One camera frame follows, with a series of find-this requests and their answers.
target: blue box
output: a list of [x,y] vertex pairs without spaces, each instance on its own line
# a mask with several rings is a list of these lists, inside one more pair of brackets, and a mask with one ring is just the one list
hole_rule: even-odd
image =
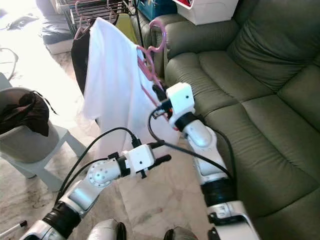
[[176,14],[177,5],[172,0],[140,0],[138,9],[150,21],[165,14]]

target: marble floor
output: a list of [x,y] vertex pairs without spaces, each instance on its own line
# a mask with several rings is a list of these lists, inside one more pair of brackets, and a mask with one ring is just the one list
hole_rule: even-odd
[[[78,88],[69,52],[51,56],[39,37],[39,21],[23,30],[0,31],[0,47],[11,48],[19,61],[10,81],[43,94],[59,116],[51,121],[69,129],[88,146],[99,134],[95,122],[82,117],[83,97]],[[95,148],[82,164],[94,159]],[[171,151],[172,160],[148,172],[141,179],[125,177],[106,188],[92,210],[69,239],[85,240],[91,228],[100,221],[115,218],[125,223],[129,240],[162,240],[165,232],[175,226],[191,229],[199,240],[207,239],[211,228],[192,159]],[[64,178],[76,161],[68,145],[47,165],[47,169]],[[0,232],[22,220],[31,226],[53,207],[56,193],[48,191],[38,178],[26,179],[5,160],[0,159]],[[6,240],[16,240],[26,231],[20,229]]]

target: pink clothes hanger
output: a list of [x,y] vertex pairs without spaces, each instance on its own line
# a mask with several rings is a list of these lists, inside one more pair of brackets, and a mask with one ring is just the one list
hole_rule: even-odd
[[106,0],[106,7],[109,10],[109,22],[115,25],[117,21],[117,14],[114,11],[112,11],[112,9],[110,8],[109,0]]
[[[161,84],[161,81],[158,79],[157,75],[156,75],[156,70],[155,70],[155,64],[152,58],[152,52],[154,53],[160,53],[161,51],[163,51],[166,48],[166,41],[167,41],[167,33],[166,33],[166,29],[165,27],[162,25],[162,23],[157,20],[154,19],[150,22],[149,27],[151,29],[151,27],[158,27],[161,29],[162,32],[162,42],[158,47],[154,47],[154,46],[149,46],[148,49],[143,48],[142,46],[137,46],[138,50],[141,50],[144,55],[145,55],[145,59],[141,59],[140,57],[138,57],[138,66],[141,69],[141,71],[144,73],[144,75],[146,76],[146,78],[149,81],[153,81],[153,83],[155,85],[157,85],[162,91],[164,91],[163,86]],[[148,91],[144,88],[144,86],[141,84],[142,90],[145,92],[145,94],[149,97],[149,99],[152,101],[152,103],[157,106],[159,101],[155,100],[149,93]]]
[[[78,30],[76,31],[75,35],[74,35],[74,40],[77,40],[80,34],[83,35],[83,34],[85,34],[85,33],[90,29],[89,18],[88,18],[87,16],[82,15],[82,14],[79,12],[79,10],[78,10],[78,4],[79,4],[79,3],[82,3],[82,2],[84,2],[84,1],[78,0],[78,1],[76,1],[75,4],[74,4],[75,12],[76,12],[76,14],[80,17],[80,20],[79,20],[79,28],[78,28]],[[86,28],[83,28],[83,26],[82,26],[83,20],[86,21],[86,25],[87,25]]]

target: black garment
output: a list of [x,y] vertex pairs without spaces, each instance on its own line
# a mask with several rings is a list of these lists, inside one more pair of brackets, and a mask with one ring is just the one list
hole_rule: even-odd
[[72,64],[76,81],[82,94],[85,93],[88,58],[89,58],[90,31],[87,31],[79,39],[73,40],[71,49]]
[[8,104],[0,113],[0,134],[25,125],[45,137],[49,135],[49,108],[36,93],[23,95],[18,104]]

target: green leather sofa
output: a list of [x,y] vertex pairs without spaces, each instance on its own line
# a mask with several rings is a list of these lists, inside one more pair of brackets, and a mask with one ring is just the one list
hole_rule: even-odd
[[240,0],[232,20],[198,26],[157,19],[165,82],[191,84],[196,113],[231,141],[261,238],[319,240],[320,0]]

